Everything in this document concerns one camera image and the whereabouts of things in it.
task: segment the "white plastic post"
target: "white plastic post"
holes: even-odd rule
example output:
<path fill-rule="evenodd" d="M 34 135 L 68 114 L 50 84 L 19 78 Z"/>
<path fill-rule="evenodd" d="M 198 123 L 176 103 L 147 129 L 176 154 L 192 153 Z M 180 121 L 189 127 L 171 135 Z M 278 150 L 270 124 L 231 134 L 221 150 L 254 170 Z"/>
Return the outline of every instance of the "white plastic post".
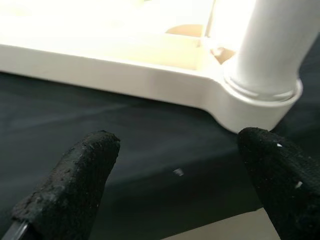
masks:
<path fill-rule="evenodd" d="M 223 64 L 216 120 L 235 133 L 272 130 L 302 94 L 299 67 L 319 30 L 320 0 L 256 0 L 238 53 Z"/>
<path fill-rule="evenodd" d="M 299 67 L 320 30 L 320 0 L 256 0 L 229 83 L 264 101 L 295 94 Z"/>

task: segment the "white cylinder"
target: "white cylinder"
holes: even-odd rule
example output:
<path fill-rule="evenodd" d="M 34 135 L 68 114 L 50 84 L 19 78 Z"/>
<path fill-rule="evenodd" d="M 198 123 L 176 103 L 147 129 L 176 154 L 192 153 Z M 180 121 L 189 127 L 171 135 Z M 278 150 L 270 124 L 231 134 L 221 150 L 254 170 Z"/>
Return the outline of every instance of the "white cylinder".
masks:
<path fill-rule="evenodd" d="M 320 30 L 320 0 L 256 0 L 229 84 L 263 101 L 291 98 L 299 67 Z"/>

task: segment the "white plastic object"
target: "white plastic object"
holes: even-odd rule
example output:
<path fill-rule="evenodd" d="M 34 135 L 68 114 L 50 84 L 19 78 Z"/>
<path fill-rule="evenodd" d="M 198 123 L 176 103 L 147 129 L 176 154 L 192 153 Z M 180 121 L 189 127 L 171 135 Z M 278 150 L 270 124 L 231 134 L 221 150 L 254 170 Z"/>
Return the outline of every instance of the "white plastic object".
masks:
<path fill-rule="evenodd" d="M 73 47 L 72 38 L 6 36 L 0 38 L 0 71 L 200 108 L 234 133 L 271 130 L 302 94 L 297 72 L 318 34 L 319 13 L 319 0 L 257 0 L 239 53 L 223 66 L 206 45 L 183 36 L 164 34 L 157 38 L 161 48 L 133 41 L 125 51 L 118 41 L 110 47 L 94 37 Z M 115 60 L 133 50 L 154 64 Z M 164 66 L 168 59 L 175 67 Z"/>

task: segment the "white surface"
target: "white surface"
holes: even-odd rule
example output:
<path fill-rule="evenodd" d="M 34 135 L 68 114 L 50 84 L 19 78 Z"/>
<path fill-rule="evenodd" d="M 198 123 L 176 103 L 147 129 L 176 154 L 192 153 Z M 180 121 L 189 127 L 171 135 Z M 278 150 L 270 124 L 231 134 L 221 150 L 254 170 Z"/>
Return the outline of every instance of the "white surface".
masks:
<path fill-rule="evenodd" d="M 233 216 L 164 240 L 280 240 L 263 208 Z"/>

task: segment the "black fabric surface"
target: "black fabric surface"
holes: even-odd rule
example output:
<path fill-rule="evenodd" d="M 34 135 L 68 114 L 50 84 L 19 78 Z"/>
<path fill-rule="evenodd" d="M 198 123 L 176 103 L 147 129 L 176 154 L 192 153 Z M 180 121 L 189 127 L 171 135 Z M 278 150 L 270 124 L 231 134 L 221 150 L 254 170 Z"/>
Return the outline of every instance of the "black fabric surface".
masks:
<path fill-rule="evenodd" d="M 319 46 L 320 40 L 301 68 L 302 98 L 275 129 L 314 158 L 320 157 Z M 236 135 L 208 113 L 0 73 L 0 236 L 11 208 L 67 148 L 98 130 L 116 134 L 121 150 L 91 239 L 157 240 L 261 207 Z"/>

